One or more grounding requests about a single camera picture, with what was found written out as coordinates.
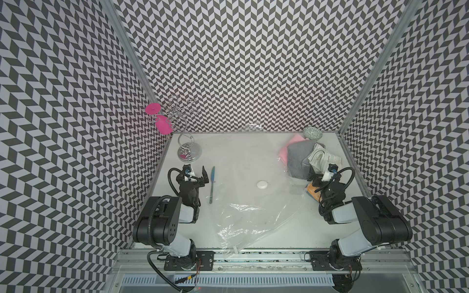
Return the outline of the orange lettered towel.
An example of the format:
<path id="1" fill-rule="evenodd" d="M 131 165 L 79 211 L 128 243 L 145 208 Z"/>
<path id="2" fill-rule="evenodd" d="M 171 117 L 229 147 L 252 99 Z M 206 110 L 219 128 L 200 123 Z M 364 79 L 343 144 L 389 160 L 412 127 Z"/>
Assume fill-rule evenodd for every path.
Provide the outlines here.
<path id="1" fill-rule="evenodd" d="M 309 197 L 313 198 L 317 202 L 320 202 L 321 189 L 319 186 L 314 186 L 313 183 L 309 183 L 306 186 L 305 192 Z"/>

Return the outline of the grey towel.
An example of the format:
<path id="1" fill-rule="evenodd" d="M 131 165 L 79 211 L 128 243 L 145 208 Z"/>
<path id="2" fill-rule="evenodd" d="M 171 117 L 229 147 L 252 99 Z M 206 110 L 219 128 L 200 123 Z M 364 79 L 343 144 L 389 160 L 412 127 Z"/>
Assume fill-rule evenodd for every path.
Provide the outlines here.
<path id="1" fill-rule="evenodd" d="M 308 178 L 311 165 L 307 157 L 316 144 L 316 140 L 303 140 L 287 147 L 287 169 L 291 177 L 296 179 Z"/>

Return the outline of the clear plastic vacuum bag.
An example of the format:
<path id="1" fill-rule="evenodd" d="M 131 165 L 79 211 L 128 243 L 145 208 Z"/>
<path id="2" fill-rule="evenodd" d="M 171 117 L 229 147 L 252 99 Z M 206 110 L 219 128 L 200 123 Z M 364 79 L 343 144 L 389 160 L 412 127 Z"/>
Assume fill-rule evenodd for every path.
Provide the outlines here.
<path id="1" fill-rule="evenodd" d="M 203 160 L 216 167 L 213 203 L 200 229 L 204 248 L 306 249 L 304 182 L 290 177 L 280 157 L 293 133 L 215 133 L 200 137 Z M 257 188 L 267 181 L 266 189 Z"/>

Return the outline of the white patterned towel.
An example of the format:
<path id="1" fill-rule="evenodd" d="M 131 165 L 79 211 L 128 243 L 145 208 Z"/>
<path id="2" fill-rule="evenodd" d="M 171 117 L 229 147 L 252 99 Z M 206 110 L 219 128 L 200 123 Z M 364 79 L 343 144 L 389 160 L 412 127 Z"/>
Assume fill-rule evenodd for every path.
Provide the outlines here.
<path id="1" fill-rule="evenodd" d="M 321 144 L 316 144 L 313 151 L 307 157 L 310 165 L 315 173 L 324 173 L 328 170 L 329 165 L 337 165 L 342 167 L 342 158 L 333 155 L 327 151 Z"/>

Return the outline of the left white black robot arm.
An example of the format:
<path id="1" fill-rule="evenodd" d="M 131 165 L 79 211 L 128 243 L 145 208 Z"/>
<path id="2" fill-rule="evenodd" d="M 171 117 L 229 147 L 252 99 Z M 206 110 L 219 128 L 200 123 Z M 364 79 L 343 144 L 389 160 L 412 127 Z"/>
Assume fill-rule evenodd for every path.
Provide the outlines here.
<path id="1" fill-rule="evenodd" d="M 175 195 L 150 197 L 133 228 L 133 241 L 162 253 L 165 271 L 210 271 L 212 251 L 197 251 L 195 242 L 178 231 L 180 224 L 195 224 L 199 219 L 199 189 L 210 182 L 206 170 L 197 177 L 191 165 L 170 168 L 169 185 Z"/>

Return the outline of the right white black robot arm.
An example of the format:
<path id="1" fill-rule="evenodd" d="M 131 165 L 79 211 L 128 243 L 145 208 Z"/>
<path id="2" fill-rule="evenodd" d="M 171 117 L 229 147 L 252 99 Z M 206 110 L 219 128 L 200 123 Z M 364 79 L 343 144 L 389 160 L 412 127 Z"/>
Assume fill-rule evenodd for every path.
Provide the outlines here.
<path id="1" fill-rule="evenodd" d="M 331 269 L 361 269 L 359 259 L 365 252 L 381 245 L 409 241 L 412 227 L 399 209 L 384 195 L 346 199 L 346 185 L 337 181 L 315 188 L 318 212 L 330 225 L 358 223 L 360 228 L 331 243 L 327 262 Z"/>

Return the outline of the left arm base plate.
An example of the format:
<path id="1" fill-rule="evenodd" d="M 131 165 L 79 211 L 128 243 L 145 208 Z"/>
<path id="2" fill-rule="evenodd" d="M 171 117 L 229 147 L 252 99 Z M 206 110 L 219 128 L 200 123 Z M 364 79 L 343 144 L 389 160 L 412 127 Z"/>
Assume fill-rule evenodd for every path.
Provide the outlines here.
<path id="1" fill-rule="evenodd" d="M 214 251 L 198 250 L 184 257 L 167 256 L 164 263 L 165 271 L 212 271 L 214 264 Z"/>

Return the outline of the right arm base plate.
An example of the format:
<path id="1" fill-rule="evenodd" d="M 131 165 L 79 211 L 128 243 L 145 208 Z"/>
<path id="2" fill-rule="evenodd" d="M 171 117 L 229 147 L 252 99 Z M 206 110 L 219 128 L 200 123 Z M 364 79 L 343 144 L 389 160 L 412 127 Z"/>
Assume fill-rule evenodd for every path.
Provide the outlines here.
<path id="1" fill-rule="evenodd" d="M 314 271 L 360 272 L 363 269 L 358 256 L 343 256 L 341 253 L 331 256 L 329 251 L 309 251 L 307 256 Z"/>

